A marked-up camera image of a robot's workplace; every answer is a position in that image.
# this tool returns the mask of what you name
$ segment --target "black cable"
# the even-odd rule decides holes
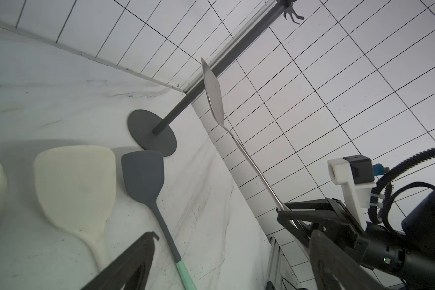
[[[408,284],[406,283],[406,281],[404,279],[401,279],[401,282],[403,282],[403,285],[405,286],[405,290],[409,290]]]
[[[295,286],[293,286],[293,284],[290,283],[290,281],[288,281],[287,279],[285,279],[285,277],[282,277],[282,279],[284,279],[288,284],[290,284],[293,289],[297,289]]]
[[[378,210],[378,216],[379,217],[383,217],[383,211],[384,211],[384,207],[386,204],[388,204],[388,201],[390,200],[390,198],[392,197],[393,194],[393,189],[394,189],[394,185],[389,183],[385,186],[385,198],[382,201],[382,204],[384,205],[381,209]]]
[[[393,227],[390,225],[390,223],[388,222],[388,213],[390,212],[390,209],[392,208],[393,202],[396,199],[396,197],[402,193],[405,190],[411,189],[411,188],[418,188],[418,187],[424,187],[424,188],[429,188],[429,189],[433,189],[435,190],[435,186],[431,185],[429,183],[426,182],[413,182],[410,183],[400,189],[398,189],[388,200],[388,202],[386,204],[384,204],[382,210],[382,222],[384,223],[384,226],[388,229],[389,232],[391,233],[396,233],[395,230],[393,229]]]
[[[431,148],[428,150],[425,150],[421,153],[418,153],[400,164],[396,165],[394,168],[392,168],[388,173],[385,173],[376,183],[376,187],[374,187],[371,191],[371,206],[369,206],[369,209],[367,210],[369,214],[369,219],[371,222],[375,224],[380,224],[382,222],[382,214],[383,211],[379,212],[379,215],[377,215],[377,202],[378,202],[378,195],[382,192],[382,190],[387,186],[387,184],[391,183],[396,177],[400,176],[403,172],[410,169],[413,166],[416,166],[424,161],[427,161],[429,159],[435,158],[435,148]]]

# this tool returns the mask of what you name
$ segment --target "metal spatula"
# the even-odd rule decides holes
[[[177,271],[186,290],[196,290],[190,274],[180,257],[173,237],[156,204],[164,184],[163,155],[158,151],[144,150],[125,154],[121,157],[122,174],[126,191],[134,200],[148,206],[155,214],[171,249]]]
[[[251,167],[253,167],[253,169],[256,171],[256,173],[258,173],[259,178],[264,183],[264,186],[266,186],[266,189],[268,190],[269,194],[271,195],[272,199],[274,200],[275,205],[277,206],[277,209],[279,211],[289,211],[290,209],[283,202],[281,202],[279,200],[279,198],[276,196],[276,194],[274,193],[274,191],[271,188],[271,185],[267,182],[266,178],[262,175],[261,170],[259,170],[258,166],[255,164],[253,159],[251,159],[250,155],[248,154],[248,152],[244,148],[243,144],[224,125],[224,109],[223,109],[223,105],[222,105],[221,87],[219,85],[219,81],[216,78],[216,76],[214,75],[214,73],[212,72],[211,68],[206,63],[206,61],[204,61],[203,58],[201,59],[201,64],[203,67],[204,87],[206,90],[206,95],[208,96],[208,102],[210,104],[211,113],[212,113],[214,119],[216,120],[218,125],[220,125],[222,128],[224,128],[231,135],[232,139],[237,144],[237,147],[243,153],[243,155],[245,156],[245,158],[247,159],[247,161],[249,162]],[[299,221],[292,220],[290,222],[292,223],[292,225],[295,228],[304,232],[304,229]],[[296,240],[296,241],[298,242],[298,245],[301,247],[302,251],[305,253],[306,257],[309,259],[309,254],[308,254],[306,247],[303,246],[303,244],[299,243],[298,240]]]

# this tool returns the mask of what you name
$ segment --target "mint green handle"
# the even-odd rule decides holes
[[[182,284],[184,284],[184,288],[186,290],[197,290],[197,287],[195,287],[195,284],[193,283],[190,274],[188,273],[184,261],[180,260],[180,262],[176,264],[176,267],[177,271],[179,272],[180,278],[182,279]]]

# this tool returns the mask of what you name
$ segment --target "gray silicone spatula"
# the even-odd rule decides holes
[[[136,151],[123,155],[121,165],[127,193],[134,200],[148,206],[155,214],[173,254],[184,288],[186,290],[196,290],[197,288],[180,257],[173,237],[156,204],[156,199],[164,184],[163,155],[152,150]]]

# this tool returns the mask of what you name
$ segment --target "dark gray circular base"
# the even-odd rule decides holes
[[[145,150],[155,150],[164,157],[176,152],[177,140],[171,127],[167,126],[158,136],[153,128],[163,119],[145,110],[135,110],[128,117],[128,128],[134,140]]]

